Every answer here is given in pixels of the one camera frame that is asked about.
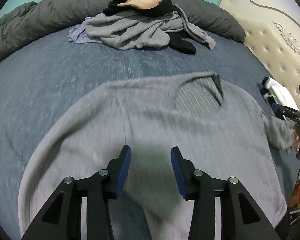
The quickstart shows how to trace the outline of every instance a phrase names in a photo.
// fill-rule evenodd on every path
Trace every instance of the gray comforter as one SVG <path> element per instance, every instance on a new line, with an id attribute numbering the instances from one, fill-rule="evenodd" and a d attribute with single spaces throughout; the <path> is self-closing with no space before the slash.
<path id="1" fill-rule="evenodd" d="M 42 0 L 25 3 L 0 19 L 0 61 L 12 52 L 64 27 L 95 17 L 111 0 Z M 190 23 L 220 36 L 243 42 L 245 32 L 225 10 L 203 0 L 171 0 Z"/>

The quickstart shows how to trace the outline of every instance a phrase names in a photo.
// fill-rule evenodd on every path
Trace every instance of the upholstered headboard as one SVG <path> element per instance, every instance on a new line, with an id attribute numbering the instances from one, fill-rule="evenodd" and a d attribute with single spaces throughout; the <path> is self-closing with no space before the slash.
<path id="1" fill-rule="evenodd" d="M 244 44 L 290 91 L 300 108 L 300 23 L 261 1 L 235 4 L 222 0 L 220 7 L 237 19 L 246 32 Z"/>

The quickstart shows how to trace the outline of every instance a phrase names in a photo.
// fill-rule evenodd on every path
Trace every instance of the metal pivot bolt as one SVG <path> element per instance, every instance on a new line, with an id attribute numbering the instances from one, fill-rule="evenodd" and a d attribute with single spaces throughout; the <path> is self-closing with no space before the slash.
<path id="1" fill-rule="evenodd" d="M 201 170 L 195 170 L 194 172 L 193 172 L 193 174 L 194 174 L 194 176 L 202 176 L 203 175 L 203 171 L 201 171 Z"/>
<path id="2" fill-rule="evenodd" d="M 230 183 L 232 183 L 232 184 L 237 184 L 237 183 L 239 182 L 239 180 L 238 180 L 236 177 L 231 177 L 231 178 L 229 179 L 229 181 L 230 181 Z"/>
<path id="3" fill-rule="evenodd" d="M 109 174 L 109 171 L 107 171 L 107 170 L 101 170 L 101 171 L 99 171 L 99 175 L 100 176 L 106 176 L 108 174 Z"/>
<path id="4" fill-rule="evenodd" d="M 74 178 L 72 177 L 66 177 L 63 182 L 66 183 L 66 184 L 70 184 L 72 181 L 74 180 Z"/>

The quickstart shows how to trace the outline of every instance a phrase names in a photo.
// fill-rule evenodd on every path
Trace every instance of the human hand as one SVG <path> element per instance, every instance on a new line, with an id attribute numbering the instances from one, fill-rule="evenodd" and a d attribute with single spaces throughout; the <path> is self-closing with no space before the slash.
<path id="1" fill-rule="evenodd" d="M 293 135 L 294 142 L 292 144 L 292 149 L 298 152 L 299 148 L 300 148 L 300 142 L 299 142 L 299 139 L 300 139 L 300 125 L 296 124 L 296 125 L 294 125 L 293 128 L 295 130 L 295 133 Z"/>

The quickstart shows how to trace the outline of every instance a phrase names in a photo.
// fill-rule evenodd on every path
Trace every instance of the pile of clothes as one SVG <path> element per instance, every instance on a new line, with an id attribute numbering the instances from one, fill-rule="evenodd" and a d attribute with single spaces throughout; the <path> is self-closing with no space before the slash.
<path id="1" fill-rule="evenodd" d="M 182 53 L 195 54 L 194 45 L 183 40 L 188 37 L 209 49 L 216 45 L 171 0 L 112 0 L 103 13 L 87 17 L 68 35 L 70 42 L 99 42 L 120 50 L 169 46 Z"/>

